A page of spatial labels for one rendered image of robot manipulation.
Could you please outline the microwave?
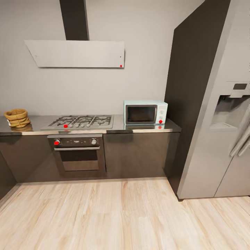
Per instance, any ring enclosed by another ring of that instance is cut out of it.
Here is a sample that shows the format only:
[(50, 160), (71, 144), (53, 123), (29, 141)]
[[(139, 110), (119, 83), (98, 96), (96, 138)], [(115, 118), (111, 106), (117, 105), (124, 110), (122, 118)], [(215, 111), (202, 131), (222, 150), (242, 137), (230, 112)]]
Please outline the microwave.
[(125, 99), (124, 123), (165, 124), (168, 104), (159, 99)]

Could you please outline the popcorn bag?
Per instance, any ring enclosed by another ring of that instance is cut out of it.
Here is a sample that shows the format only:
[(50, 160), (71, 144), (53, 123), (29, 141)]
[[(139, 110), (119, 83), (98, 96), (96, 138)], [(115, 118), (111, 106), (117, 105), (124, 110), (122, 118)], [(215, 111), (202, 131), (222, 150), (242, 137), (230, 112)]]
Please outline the popcorn bag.
[(14, 109), (11, 111), (6, 111), (4, 113), (4, 116), (9, 122), (10, 127), (24, 127), (28, 124), (30, 124), (29, 116), (27, 111), (24, 109)]

